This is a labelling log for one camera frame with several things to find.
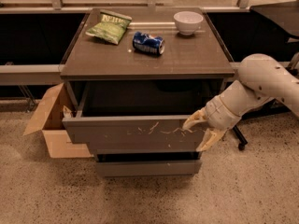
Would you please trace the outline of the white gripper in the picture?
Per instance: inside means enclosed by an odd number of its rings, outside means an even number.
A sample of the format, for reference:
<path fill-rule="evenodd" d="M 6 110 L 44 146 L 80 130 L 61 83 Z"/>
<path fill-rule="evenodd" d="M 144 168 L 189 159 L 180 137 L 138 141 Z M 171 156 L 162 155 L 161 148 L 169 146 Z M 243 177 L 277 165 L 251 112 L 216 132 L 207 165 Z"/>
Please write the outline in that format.
<path fill-rule="evenodd" d="M 204 132 L 202 142 L 197 147 L 203 152 L 218 143 L 225 135 L 226 130 L 232 129 L 241 118 L 232 113 L 217 95 L 206 103 L 206 106 L 191 114 L 183 123 L 182 129 L 189 130 L 198 123 L 207 122 L 211 127 Z"/>

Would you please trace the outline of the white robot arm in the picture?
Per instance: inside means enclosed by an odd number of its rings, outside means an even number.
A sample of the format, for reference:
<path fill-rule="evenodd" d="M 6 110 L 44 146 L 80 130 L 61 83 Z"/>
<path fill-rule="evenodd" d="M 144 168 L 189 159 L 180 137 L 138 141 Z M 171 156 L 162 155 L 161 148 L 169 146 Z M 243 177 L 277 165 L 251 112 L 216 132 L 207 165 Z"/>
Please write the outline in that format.
<path fill-rule="evenodd" d="M 238 80 L 185 120 L 183 130 L 202 122 L 209 125 L 198 152 L 216 144 L 244 114 L 272 100 L 278 100 L 299 116 L 299 79 L 275 59 L 252 54 L 240 63 L 237 74 Z"/>

